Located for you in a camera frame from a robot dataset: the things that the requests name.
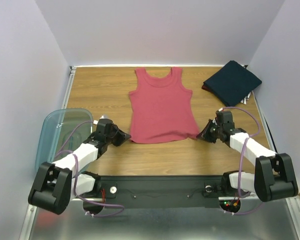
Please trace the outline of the red tank top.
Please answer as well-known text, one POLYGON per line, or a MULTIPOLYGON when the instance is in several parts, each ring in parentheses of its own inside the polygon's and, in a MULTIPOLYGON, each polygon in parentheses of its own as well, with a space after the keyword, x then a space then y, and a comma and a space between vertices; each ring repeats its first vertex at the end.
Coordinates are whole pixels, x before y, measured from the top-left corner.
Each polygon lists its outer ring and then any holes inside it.
POLYGON ((182 74, 180 67, 171 67, 162 78, 149 75, 144 67, 135 70, 137 87, 129 92, 132 142, 168 143, 199 134, 191 108, 193 92, 183 86, 182 74))

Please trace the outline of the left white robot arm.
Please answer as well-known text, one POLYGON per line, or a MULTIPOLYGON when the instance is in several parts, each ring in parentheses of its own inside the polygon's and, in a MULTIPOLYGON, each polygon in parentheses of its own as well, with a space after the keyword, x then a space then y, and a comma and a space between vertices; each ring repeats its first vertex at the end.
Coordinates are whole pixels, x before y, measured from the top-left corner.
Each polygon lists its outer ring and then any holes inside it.
POLYGON ((85 212, 91 217, 99 217, 104 208, 116 208, 119 212, 125 209, 121 204, 106 203, 107 191, 100 176, 83 168, 98 160, 110 145, 119 147, 131 136, 108 118, 101 117, 90 124, 95 131, 76 150, 61 148, 57 156, 64 155, 63 158, 38 167, 27 198, 30 205, 60 215, 71 200, 78 198, 98 206, 98 210, 85 212))

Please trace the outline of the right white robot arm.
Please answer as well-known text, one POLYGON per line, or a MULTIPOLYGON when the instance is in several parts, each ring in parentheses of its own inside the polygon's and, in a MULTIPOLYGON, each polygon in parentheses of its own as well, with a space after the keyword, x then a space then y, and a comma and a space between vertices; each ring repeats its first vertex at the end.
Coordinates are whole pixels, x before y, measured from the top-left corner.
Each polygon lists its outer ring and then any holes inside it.
POLYGON ((215 114, 197 139, 208 143, 220 140, 240 153, 238 171, 226 172, 220 182, 223 194, 232 195, 237 191, 241 198, 256 194, 264 203, 298 195, 294 166, 288 154, 266 148, 252 134, 237 128, 231 107, 222 107, 215 114))

